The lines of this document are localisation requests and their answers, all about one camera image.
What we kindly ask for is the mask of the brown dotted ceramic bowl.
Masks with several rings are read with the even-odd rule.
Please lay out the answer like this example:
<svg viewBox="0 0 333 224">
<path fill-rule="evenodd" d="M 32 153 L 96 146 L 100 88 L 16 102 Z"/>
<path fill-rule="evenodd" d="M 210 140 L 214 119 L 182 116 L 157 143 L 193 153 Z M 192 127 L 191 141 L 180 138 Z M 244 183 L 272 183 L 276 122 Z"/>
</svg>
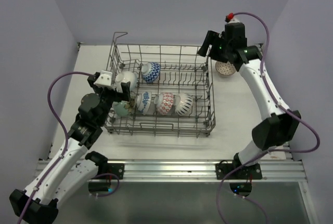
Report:
<svg viewBox="0 0 333 224">
<path fill-rule="evenodd" d="M 236 73 L 236 69 L 235 69 L 234 65 L 232 65 L 231 63 L 223 63 L 223 62 L 217 61 L 215 63 L 215 68 L 220 75 L 225 76 L 225 77 L 232 76 L 233 74 Z"/>
</svg>

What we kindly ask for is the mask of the blue zigzag ceramic bowl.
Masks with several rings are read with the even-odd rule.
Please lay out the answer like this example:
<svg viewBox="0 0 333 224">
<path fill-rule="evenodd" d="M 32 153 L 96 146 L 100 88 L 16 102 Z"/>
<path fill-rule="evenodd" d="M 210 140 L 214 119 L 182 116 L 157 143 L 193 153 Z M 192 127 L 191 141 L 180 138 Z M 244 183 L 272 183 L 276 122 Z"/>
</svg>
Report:
<svg viewBox="0 0 333 224">
<path fill-rule="evenodd" d="M 142 65 L 141 72 L 143 80 L 148 83 L 157 82 L 160 76 L 161 65 L 157 62 L 148 62 Z"/>
</svg>

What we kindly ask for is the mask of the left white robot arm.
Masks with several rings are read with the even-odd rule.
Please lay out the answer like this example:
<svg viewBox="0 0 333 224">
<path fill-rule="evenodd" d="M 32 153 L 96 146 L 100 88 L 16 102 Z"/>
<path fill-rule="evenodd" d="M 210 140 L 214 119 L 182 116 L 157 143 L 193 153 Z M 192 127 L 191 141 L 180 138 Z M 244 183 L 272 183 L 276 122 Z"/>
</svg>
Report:
<svg viewBox="0 0 333 224">
<path fill-rule="evenodd" d="M 112 104 L 131 99 L 132 82 L 114 85 L 110 76 L 97 72 L 87 81 L 93 93 L 81 99 L 78 114 L 57 154 L 23 190 L 15 189 L 10 203 L 18 222 L 53 223 L 60 205 L 90 179 L 115 179 L 108 159 L 89 149 L 102 133 Z"/>
</svg>

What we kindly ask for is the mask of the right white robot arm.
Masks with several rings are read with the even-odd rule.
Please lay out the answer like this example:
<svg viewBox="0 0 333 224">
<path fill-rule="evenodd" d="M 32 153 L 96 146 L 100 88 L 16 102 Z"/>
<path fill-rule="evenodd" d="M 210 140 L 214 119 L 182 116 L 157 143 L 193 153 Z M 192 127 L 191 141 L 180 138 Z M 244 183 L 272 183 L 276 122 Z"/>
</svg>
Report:
<svg viewBox="0 0 333 224">
<path fill-rule="evenodd" d="M 235 154 L 232 173 L 244 178 L 250 166 L 258 162 L 258 155 L 276 148 L 294 137 L 301 115 L 291 111 L 281 99 L 263 64 L 263 52 L 256 45 L 247 44 L 245 25 L 232 20 L 221 33 L 209 30 L 198 55 L 232 64 L 246 81 L 260 111 L 262 121 L 252 129 L 252 140 Z"/>
</svg>

